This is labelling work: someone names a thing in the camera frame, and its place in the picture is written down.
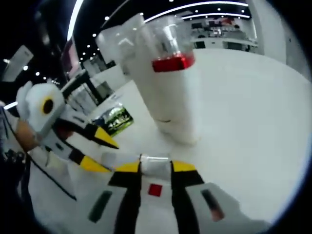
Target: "black ceiling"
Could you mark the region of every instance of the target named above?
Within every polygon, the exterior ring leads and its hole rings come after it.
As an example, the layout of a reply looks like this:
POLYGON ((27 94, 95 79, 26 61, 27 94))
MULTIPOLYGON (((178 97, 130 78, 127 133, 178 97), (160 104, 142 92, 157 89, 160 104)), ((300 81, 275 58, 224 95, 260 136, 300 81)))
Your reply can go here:
MULTIPOLYGON (((175 7, 203 1, 130 0, 109 19, 105 28, 123 24, 127 19, 140 12, 144 13, 145 19, 148 19, 175 7)), ((61 77, 59 57, 51 56, 51 51, 43 46, 35 16, 38 11, 41 12, 44 20, 49 25, 49 34, 54 38, 58 48, 62 50, 67 41, 67 30, 75 2, 76 0, 27 0, 19 1, 17 6, 15 1, 6 1, 5 6, 2 7, 7 14, 1 16, 5 36, 4 43, 1 44, 0 48, 0 59, 11 58, 22 44, 26 45, 34 54, 34 58, 29 64, 29 70, 22 72, 18 77, 22 83, 28 80, 44 82, 42 79, 44 76, 52 78, 61 77), (36 71, 40 71, 41 75, 39 77, 34 75, 36 71)), ((101 26, 105 22, 104 18, 110 16, 123 2, 124 0, 84 0, 74 30, 77 51, 80 57, 88 59, 93 53, 98 53, 92 34, 97 34, 103 29, 101 26)), ((186 10, 194 14, 195 10, 198 10, 197 14, 216 13, 219 7, 222 13, 241 14, 241 10, 244 9, 244 14, 250 15, 248 8, 228 4, 202 5, 176 11, 172 14, 178 14, 186 10)))

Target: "white cylinder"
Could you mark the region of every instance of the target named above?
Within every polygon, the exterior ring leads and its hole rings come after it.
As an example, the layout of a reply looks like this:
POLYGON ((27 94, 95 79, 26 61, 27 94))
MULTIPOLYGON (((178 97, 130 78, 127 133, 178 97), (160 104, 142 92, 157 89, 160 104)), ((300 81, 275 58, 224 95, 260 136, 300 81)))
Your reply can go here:
POLYGON ((166 17, 142 27, 127 66, 159 129, 177 142, 195 144, 201 125, 200 76, 183 22, 166 17))

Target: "red marking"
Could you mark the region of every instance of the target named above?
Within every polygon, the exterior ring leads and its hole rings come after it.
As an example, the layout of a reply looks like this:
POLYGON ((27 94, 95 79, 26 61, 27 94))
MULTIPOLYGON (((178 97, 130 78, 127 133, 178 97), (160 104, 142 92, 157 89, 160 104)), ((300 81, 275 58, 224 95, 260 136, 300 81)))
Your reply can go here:
POLYGON ((180 53, 152 62, 155 72, 181 71, 191 67, 194 63, 195 57, 193 52, 188 54, 180 53))
POLYGON ((158 184, 151 184, 150 189, 148 190, 148 194, 152 196, 160 196, 161 195, 162 186, 158 184))

